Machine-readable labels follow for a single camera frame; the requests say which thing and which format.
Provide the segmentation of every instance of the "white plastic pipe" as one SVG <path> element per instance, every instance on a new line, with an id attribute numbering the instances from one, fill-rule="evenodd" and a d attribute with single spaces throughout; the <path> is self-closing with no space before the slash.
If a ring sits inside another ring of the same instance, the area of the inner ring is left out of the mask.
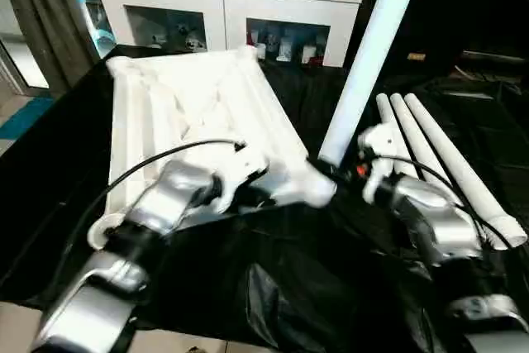
<path id="1" fill-rule="evenodd" d="M 422 134 L 421 128 L 413 118 L 413 115 L 410 110 L 407 108 L 406 103 L 403 100 L 403 96 L 400 94 L 392 95 L 391 103 L 393 104 L 395 113 L 397 113 L 398 121 L 403 127 L 404 135 L 406 136 L 407 141 L 409 142 L 412 152 L 415 155 L 417 161 L 419 163 L 427 165 L 428 167 L 436 171 L 441 177 L 448 179 L 448 176 L 443 170 L 441 163 L 437 159 L 435 152 L 430 147 L 428 140 Z M 423 171 L 422 174 L 424 175 L 424 179 L 427 182 L 429 182 L 430 184 L 434 184 L 438 188 L 446 191 L 447 193 L 450 192 L 452 198 L 456 197 L 451 191 L 451 189 L 446 187 L 445 184 L 443 184 L 435 176 Z"/>
<path id="2" fill-rule="evenodd" d="M 496 198 L 417 97 L 414 94 L 408 94 L 406 102 L 477 214 L 498 229 L 512 246 L 519 246 L 526 242 L 527 234 L 517 220 L 505 213 Z M 495 248 L 499 250 L 507 248 L 491 231 L 485 229 L 485 232 Z"/>
<path id="3" fill-rule="evenodd" d="M 403 134 L 398 127 L 397 119 L 389 103 L 388 96 L 386 94 L 377 95 L 377 106 L 379 107 L 380 118 L 383 123 L 388 123 L 391 126 L 393 133 L 393 142 L 397 148 L 397 155 L 405 159 L 411 159 L 410 153 L 407 151 L 406 143 L 404 142 Z M 394 164 L 395 171 L 400 174 L 406 174 L 410 177 L 419 178 L 417 171 L 413 165 L 397 161 Z"/>
<path id="4" fill-rule="evenodd" d="M 319 157 L 340 165 L 410 0 L 377 0 Z"/>

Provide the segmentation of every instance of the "floor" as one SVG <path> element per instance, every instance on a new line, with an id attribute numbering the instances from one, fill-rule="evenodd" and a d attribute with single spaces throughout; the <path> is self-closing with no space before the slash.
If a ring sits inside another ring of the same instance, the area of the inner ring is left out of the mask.
<path id="1" fill-rule="evenodd" d="M 0 351 L 27 353 L 40 316 L 41 312 L 34 309 L 0 303 Z M 194 347 L 206 353 L 274 353 L 261 347 L 165 331 L 136 333 L 129 353 L 187 353 Z"/>
<path id="2" fill-rule="evenodd" d="M 0 103 L 0 126 L 30 101 L 31 97 L 12 95 L 10 98 Z M 0 140 L 0 155 L 2 155 L 2 153 L 5 152 L 13 142 L 14 141 L 11 140 Z"/>

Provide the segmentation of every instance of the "black cloth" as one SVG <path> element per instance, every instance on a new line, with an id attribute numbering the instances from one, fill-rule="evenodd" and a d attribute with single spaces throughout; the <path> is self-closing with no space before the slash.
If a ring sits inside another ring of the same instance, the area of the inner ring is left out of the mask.
<path id="1" fill-rule="evenodd" d="M 118 46 L 109 56 L 158 55 Z M 264 62 L 261 67 L 311 155 L 317 155 L 346 80 L 332 68 Z M 488 90 L 492 99 L 447 91 Z M 527 223 L 527 136 L 502 87 L 450 80 L 392 79 L 377 91 L 414 91 L 508 211 Z M 358 131 L 379 122 L 371 101 Z M 0 298 L 48 308 L 46 285 L 64 239 L 106 185 L 112 79 L 99 63 L 0 157 L 4 222 Z M 355 163 L 355 145 L 345 167 Z M 340 190 L 323 209 L 294 205 L 180 232 L 174 238 L 142 327 L 273 346 L 281 351 L 428 351 L 438 342 L 430 280 L 414 257 L 401 261 L 398 222 L 365 204 L 361 186 Z M 95 220 L 103 211 L 94 214 Z M 29 236 L 40 228 L 34 240 Z M 64 280 L 90 254 L 84 230 Z M 21 252 L 27 255 L 6 277 Z M 516 273 L 515 265 L 511 266 Z"/>

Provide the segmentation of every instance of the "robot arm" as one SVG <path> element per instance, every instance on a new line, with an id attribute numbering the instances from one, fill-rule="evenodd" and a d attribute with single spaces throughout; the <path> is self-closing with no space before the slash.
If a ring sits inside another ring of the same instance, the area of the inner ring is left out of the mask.
<path id="1" fill-rule="evenodd" d="M 363 156 L 394 156 L 384 125 L 367 131 L 359 144 Z M 529 351 L 529 326 L 485 266 L 480 231 L 460 215 L 446 191 L 391 174 L 391 162 L 383 157 L 371 162 L 364 198 L 404 222 L 448 321 L 478 353 L 497 352 L 500 346 L 509 353 Z"/>
<path id="2" fill-rule="evenodd" d="M 126 351 L 134 309 L 159 273 L 172 235 L 228 217 L 235 205 L 241 212 L 295 202 L 325 205 L 335 184 L 309 163 L 299 169 L 291 175 L 250 147 L 214 174 L 171 160 L 43 316 L 33 351 Z"/>

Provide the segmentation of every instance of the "white cylinder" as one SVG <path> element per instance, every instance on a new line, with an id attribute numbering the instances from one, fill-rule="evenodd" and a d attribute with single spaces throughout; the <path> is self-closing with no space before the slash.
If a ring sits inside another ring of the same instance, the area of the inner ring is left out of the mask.
<path id="1" fill-rule="evenodd" d="M 377 0 L 319 157 L 340 165 L 409 0 Z"/>
<path id="2" fill-rule="evenodd" d="M 517 220 L 505 213 L 496 198 L 417 97 L 414 94 L 408 94 L 406 102 L 476 213 L 495 227 L 512 246 L 519 246 L 526 242 L 527 234 Z M 490 230 L 484 229 L 494 248 L 499 250 L 507 248 Z"/>
<path id="3" fill-rule="evenodd" d="M 436 171 L 441 177 L 448 179 L 448 176 L 443 170 L 443 167 L 437 159 L 436 154 L 430 147 L 428 140 L 422 134 L 421 128 L 419 128 L 419 125 L 417 124 L 417 122 L 415 122 L 412 113 L 407 108 L 406 103 L 403 100 L 403 96 L 400 94 L 392 95 L 391 103 L 393 104 L 395 113 L 397 113 L 398 121 L 403 127 L 404 135 L 406 136 L 407 141 L 409 142 L 410 147 L 412 148 L 412 152 L 415 155 L 417 161 L 419 163 L 427 165 L 428 167 Z M 439 179 L 437 179 L 437 177 L 425 172 L 424 170 L 421 170 L 421 173 L 424 175 L 424 179 L 430 184 L 434 184 L 438 188 L 446 191 L 447 193 L 450 192 L 449 194 L 451 195 L 451 197 L 456 198 L 452 190 L 449 189 L 445 184 L 443 184 Z"/>
<path id="4" fill-rule="evenodd" d="M 397 148 L 397 155 L 405 159 L 411 159 L 410 153 L 407 151 L 406 143 L 404 142 L 403 134 L 398 127 L 397 119 L 389 103 L 386 94 L 377 95 L 377 106 L 379 107 L 380 118 L 383 123 L 388 123 L 391 126 L 393 133 L 393 142 Z M 410 177 L 418 178 L 417 171 L 413 165 L 396 161 L 394 165 L 395 171 L 400 174 L 409 175 Z"/>

